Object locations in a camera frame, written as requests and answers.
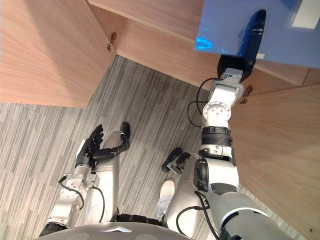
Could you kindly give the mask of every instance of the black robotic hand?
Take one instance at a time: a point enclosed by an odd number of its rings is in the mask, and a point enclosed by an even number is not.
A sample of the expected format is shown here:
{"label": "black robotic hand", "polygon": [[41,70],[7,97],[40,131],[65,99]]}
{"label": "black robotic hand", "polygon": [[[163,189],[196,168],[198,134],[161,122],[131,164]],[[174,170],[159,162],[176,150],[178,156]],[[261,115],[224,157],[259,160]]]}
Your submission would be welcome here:
{"label": "black robotic hand", "polygon": [[100,149],[100,144],[103,142],[103,131],[104,129],[100,124],[93,130],[89,138],[85,140],[79,154],[76,156],[76,167],[85,164],[89,165],[92,169],[95,168],[96,163],[93,159],[93,154]]}

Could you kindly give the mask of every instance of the striped carpet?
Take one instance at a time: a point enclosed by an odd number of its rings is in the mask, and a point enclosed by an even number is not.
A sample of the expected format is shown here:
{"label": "striped carpet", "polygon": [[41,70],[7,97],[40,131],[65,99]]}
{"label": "striped carpet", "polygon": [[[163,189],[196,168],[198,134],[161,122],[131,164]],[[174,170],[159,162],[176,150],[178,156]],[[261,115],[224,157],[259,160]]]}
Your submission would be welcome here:
{"label": "striped carpet", "polygon": [[[155,218],[163,181],[178,180],[161,171],[162,162],[176,147],[197,152],[200,145],[200,130],[186,114],[196,92],[195,86],[117,56],[85,109],[0,103],[0,239],[39,235],[58,197],[58,180],[72,172],[81,140],[98,124],[109,133],[130,123],[131,147],[120,156],[118,208]],[[191,115],[200,122],[195,106]],[[303,239],[255,200],[290,236]],[[202,220],[196,239],[207,238],[212,236]]]}

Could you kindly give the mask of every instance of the wire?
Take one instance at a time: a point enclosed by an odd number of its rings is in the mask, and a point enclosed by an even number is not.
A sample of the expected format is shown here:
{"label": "wire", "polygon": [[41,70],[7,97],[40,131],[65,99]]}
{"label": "wire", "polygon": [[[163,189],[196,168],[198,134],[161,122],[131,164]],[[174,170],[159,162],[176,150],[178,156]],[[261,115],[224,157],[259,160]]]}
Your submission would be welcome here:
{"label": "wire", "polygon": [[213,236],[216,238],[216,240],[220,240],[220,238],[219,238],[218,234],[216,233],[214,227],[211,225],[211,222],[210,222],[210,219],[209,219],[209,216],[208,216],[208,213],[207,213],[206,209],[204,209],[206,206],[205,206],[204,200],[202,199],[203,194],[201,194],[199,191],[194,191],[194,193],[195,193],[195,195],[197,195],[198,198],[200,199],[201,206],[202,206],[202,209],[203,209],[203,213],[204,213],[206,222],[208,223],[209,228],[210,228]]}
{"label": "wire", "polygon": [[102,202],[103,202],[103,205],[102,205],[102,214],[101,214],[101,217],[100,217],[100,220],[99,220],[99,223],[101,223],[101,222],[102,222],[102,219],[103,219],[103,217],[104,217],[104,213],[105,213],[105,206],[106,206],[105,197],[104,197],[104,194],[103,194],[103,192],[101,191],[100,188],[98,188],[98,187],[96,187],[96,186],[92,186],[92,188],[98,190],[98,191],[100,192],[100,194],[101,194],[101,197],[102,197]]}
{"label": "wire", "polygon": [[204,85],[206,82],[210,81],[210,80],[221,81],[222,79],[220,79],[220,78],[218,78],[218,77],[211,77],[211,78],[208,78],[208,79],[204,80],[204,81],[201,83],[201,85],[199,86],[199,88],[198,88],[198,91],[197,91],[197,93],[196,93],[195,101],[189,102],[188,107],[187,107],[187,109],[186,109],[186,114],[187,114],[187,116],[188,116],[189,122],[190,122],[193,126],[195,126],[195,127],[197,127],[197,128],[201,128],[201,125],[196,125],[196,124],[194,124],[194,123],[192,122],[192,120],[191,120],[191,118],[190,118],[190,115],[189,115],[189,108],[190,108],[190,105],[191,105],[191,104],[195,103],[198,112],[199,112],[200,115],[202,116],[202,111],[200,110],[199,103],[207,103],[208,101],[199,101],[199,94],[200,94],[200,90],[201,90],[201,88],[203,87],[203,85]]}
{"label": "wire", "polygon": [[[187,116],[188,116],[189,122],[190,122],[193,126],[195,126],[195,127],[197,127],[197,128],[201,128],[201,125],[196,125],[196,124],[194,124],[194,123],[192,122],[192,120],[191,120],[191,118],[190,118],[190,114],[189,114],[189,109],[190,109],[191,104],[194,104],[194,103],[196,103],[196,102],[197,102],[197,101],[191,101],[191,102],[189,102],[188,107],[186,108],[186,114],[187,114]],[[198,103],[207,103],[207,102],[206,102],[206,101],[198,101]]]}
{"label": "wire", "polygon": [[183,209],[181,212],[178,213],[178,215],[176,216],[176,219],[175,219],[175,224],[176,224],[176,228],[178,229],[179,233],[181,233],[182,235],[185,235],[184,232],[180,229],[180,226],[179,226],[179,218],[180,216],[188,211],[188,210],[191,210],[191,209],[194,209],[194,210],[203,210],[202,207],[199,207],[199,206],[189,206],[189,207],[186,207],[185,209]]}
{"label": "wire", "polygon": [[196,108],[198,109],[198,112],[199,112],[201,115],[202,115],[202,111],[200,110],[200,107],[199,107],[199,104],[198,104],[198,102],[199,102],[199,94],[200,94],[200,90],[201,90],[201,88],[203,87],[203,85],[204,85],[206,82],[210,81],[210,80],[217,80],[217,81],[220,81],[221,79],[220,79],[220,78],[218,78],[218,77],[210,77],[210,78],[208,78],[208,79],[204,80],[204,81],[201,83],[201,85],[199,86],[199,88],[198,88],[198,92],[196,93],[195,101],[196,101]]}
{"label": "wire", "polygon": [[66,180],[67,179],[67,177],[66,176],[63,176],[59,181],[58,181],[58,183],[60,184],[60,186],[61,187],[63,187],[64,189],[67,189],[67,190],[69,190],[69,191],[71,191],[71,192],[75,192],[76,194],[78,194],[79,196],[80,196],[80,198],[81,198],[81,201],[82,201],[82,206],[80,207],[80,210],[81,209],[83,209],[84,208],[84,206],[85,206],[85,201],[84,201],[84,198],[82,197],[82,195],[81,195],[81,193],[79,192],[79,191],[77,191],[77,190],[75,190],[75,189],[72,189],[72,188],[69,188],[69,187],[67,187],[67,186],[65,186],[65,185],[63,185],[63,181],[64,180]]}

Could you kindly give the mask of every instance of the cabinet hinge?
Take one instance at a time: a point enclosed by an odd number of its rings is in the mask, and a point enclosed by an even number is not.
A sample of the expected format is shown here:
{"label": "cabinet hinge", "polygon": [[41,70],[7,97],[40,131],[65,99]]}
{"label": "cabinet hinge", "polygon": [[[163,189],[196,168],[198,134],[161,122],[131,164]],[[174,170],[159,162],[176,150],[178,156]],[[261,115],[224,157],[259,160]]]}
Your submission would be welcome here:
{"label": "cabinet hinge", "polygon": [[111,34],[111,38],[110,38],[110,43],[105,45],[105,48],[109,50],[109,52],[111,51],[111,47],[114,45],[114,42],[117,38],[117,33],[116,32],[113,32]]}
{"label": "cabinet hinge", "polygon": [[240,101],[240,104],[246,104],[248,102],[248,96],[250,93],[252,93],[253,90],[254,90],[254,87],[251,85],[246,87],[242,95],[242,100]]}

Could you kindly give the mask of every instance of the wooden panel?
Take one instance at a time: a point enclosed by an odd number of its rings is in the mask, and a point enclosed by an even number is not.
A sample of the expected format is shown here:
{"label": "wooden panel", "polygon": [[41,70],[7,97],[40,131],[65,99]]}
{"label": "wooden panel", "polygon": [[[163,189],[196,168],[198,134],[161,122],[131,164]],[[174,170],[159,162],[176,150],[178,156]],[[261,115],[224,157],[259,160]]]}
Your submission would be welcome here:
{"label": "wooden panel", "polygon": [[113,46],[117,49],[127,18],[91,4],[89,4],[89,7],[109,40],[111,39],[112,33],[116,33],[116,39],[113,42]]}
{"label": "wooden panel", "polygon": [[90,4],[193,43],[203,0],[88,0]]}
{"label": "wooden panel", "polygon": [[[90,4],[194,43],[203,0],[89,0]],[[259,70],[300,86],[307,67],[258,61]]]}
{"label": "wooden panel", "polygon": [[240,183],[307,239],[320,239],[320,85],[233,108]]}
{"label": "wooden panel", "polygon": [[2,1],[1,101],[85,107],[115,56],[84,0]]}
{"label": "wooden panel", "polygon": [[296,87],[291,83],[283,81],[282,79],[279,79],[258,69],[253,69],[251,75],[247,79],[245,79],[242,84],[245,87],[249,85],[253,87],[253,91],[248,97],[249,101],[251,96],[253,95],[292,89]]}
{"label": "wooden panel", "polygon": [[301,86],[304,83],[309,69],[306,66],[295,66],[263,60],[257,60],[254,67],[296,86]]}
{"label": "wooden panel", "polygon": [[303,85],[309,86],[315,84],[320,84],[320,69],[310,68],[305,77]]}
{"label": "wooden panel", "polygon": [[[191,43],[132,20],[127,21],[117,53],[195,86],[217,76],[220,57],[195,52]],[[253,95],[295,87],[257,69],[244,81],[244,85],[253,85]]]}

